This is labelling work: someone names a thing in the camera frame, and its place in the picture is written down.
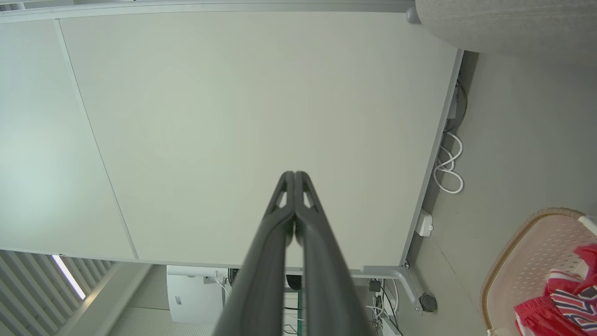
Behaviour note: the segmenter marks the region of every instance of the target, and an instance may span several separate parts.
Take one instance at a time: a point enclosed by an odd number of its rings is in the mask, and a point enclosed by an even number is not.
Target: beige fabric surface
[[[416,0],[423,26],[458,48],[597,67],[597,0]]]

